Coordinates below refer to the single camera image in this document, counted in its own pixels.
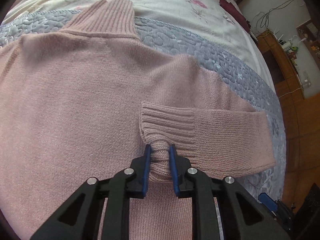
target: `knit fabric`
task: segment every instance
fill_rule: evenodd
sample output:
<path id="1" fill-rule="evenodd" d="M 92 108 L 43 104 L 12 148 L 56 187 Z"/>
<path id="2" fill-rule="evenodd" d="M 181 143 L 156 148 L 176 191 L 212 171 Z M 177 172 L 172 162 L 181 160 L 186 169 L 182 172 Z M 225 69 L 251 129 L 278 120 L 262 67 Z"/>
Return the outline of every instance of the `knit fabric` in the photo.
<path id="1" fill-rule="evenodd" d="M 188 55 L 143 45 L 132 3 L 101 0 L 56 33 L 0 49 L 0 208 L 26 240 L 88 178 L 106 179 L 155 150 L 144 200 L 131 201 L 131 239 L 191 239 L 168 144 L 210 176 L 275 164 L 256 112 Z"/>

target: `wall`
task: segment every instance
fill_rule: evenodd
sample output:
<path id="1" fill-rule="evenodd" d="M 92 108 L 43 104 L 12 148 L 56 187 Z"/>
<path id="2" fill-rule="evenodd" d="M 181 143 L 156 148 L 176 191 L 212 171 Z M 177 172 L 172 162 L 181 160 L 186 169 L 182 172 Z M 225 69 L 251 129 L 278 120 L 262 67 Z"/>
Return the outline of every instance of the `wall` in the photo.
<path id="1" fill-rule="evenodd" d="M 255 17 L 257 13 L 260 11 L 267 13 L 271 8 L 275 8 L 285 1 L 287 0 L 243 0 L 240 3 L 239 8 L 245 18 L 248 21 L 251 21 L 253 32 L 258 33 L 255 29 L 255 25 L 263 14 Z M 283 34 L 282 40 L 286 41 L 294 35 L 297 35 L 296 28 L 310 19 L 310 14 L 306 5 L 300 6 L 302 4 L 304 4 L 303 0 L 295 0 L 284 9 L 272 11 L 270 13 L 268 28 L 270 30 L 280 30 L 276 36 L 279 38 Z M 263 32 L 264 30 L 265 28 L 258 28 L 258 31 L 260 32 Z M 300 38 L 294 37 L 293 45 L 297 46 L 299 40 Z M 303 72 L 306 71 L 311 82 L 311 87 L 304 89 L 304 96 L 305 98 L 308 98 L 320 92 L 320 70 L 303 42 L 300 42 L 298 47 L 299 51 L 297 53 L 296 63 L 298 64 L 297 70 L 300 79 L 306 78 L 303 75 Z"/>

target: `dark red fabric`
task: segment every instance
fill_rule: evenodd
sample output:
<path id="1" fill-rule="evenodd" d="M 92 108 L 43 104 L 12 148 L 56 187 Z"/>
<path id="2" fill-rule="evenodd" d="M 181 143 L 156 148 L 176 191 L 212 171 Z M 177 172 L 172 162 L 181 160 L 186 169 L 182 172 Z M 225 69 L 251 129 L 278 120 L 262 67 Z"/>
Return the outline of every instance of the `dark red fabric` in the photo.
<path id="1" fill-rule="evenodd" d="M 226 0 L 220 0 L 220 6 L 225 9 L 242 26 L 242 28 L 245 29 L 247 33 L 250 32 L 247 20 L 241 13 L 239 13 L 232 3 L 227 2 Z"/>

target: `silver screw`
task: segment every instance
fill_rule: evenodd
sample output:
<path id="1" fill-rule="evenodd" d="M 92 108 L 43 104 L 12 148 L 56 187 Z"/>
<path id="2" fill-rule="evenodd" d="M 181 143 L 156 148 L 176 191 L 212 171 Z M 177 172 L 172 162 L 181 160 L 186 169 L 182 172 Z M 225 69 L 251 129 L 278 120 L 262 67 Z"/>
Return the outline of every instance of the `silver screw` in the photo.
<path id="1" fill-rule="evenodd" d="M 231 176 L 225 178 L 226 183 L 232 184 L 235 182 L 235 179 Z"/>
<path id="2" fill-rule="evenodd" d="M 196 174 L 197 172 L 198 172 L 198 170 L 196 168 L 189 168 L 188 169 L 189 174 Z"/>
<path id="3" fill-rule="evenodd" d="M 96 184 L 96 183 L 97 183 L 97 179 L 94 178 L 94 177 L 89 178 L 89 179 L 87 180 L 87 183 L 88 183 L 89 185 Z"/>
<path id="4" fill-rule="evenodd" d="M 132 168 L 126 168 L 124 170 L 124 174 L 131 175 L 132 173 L 134 173 L 134 169 Z"/>

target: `bed sheet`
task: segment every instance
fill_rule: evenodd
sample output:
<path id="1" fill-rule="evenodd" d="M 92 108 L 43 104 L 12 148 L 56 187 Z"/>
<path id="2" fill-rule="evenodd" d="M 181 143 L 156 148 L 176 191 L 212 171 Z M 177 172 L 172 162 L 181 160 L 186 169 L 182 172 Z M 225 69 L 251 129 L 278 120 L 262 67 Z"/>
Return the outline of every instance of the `bed sheet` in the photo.
<path id="1" fill-rule="evenodd" d="M 29 13 L 83 10 L 98 0 L 17 0 L 3 24 Z M 275 92 L 262 54 L 249 34 L 219 5 L 219 0 L 131 0 L 136 17 L 169 23 L 217 44 L 251 67 Z"/>

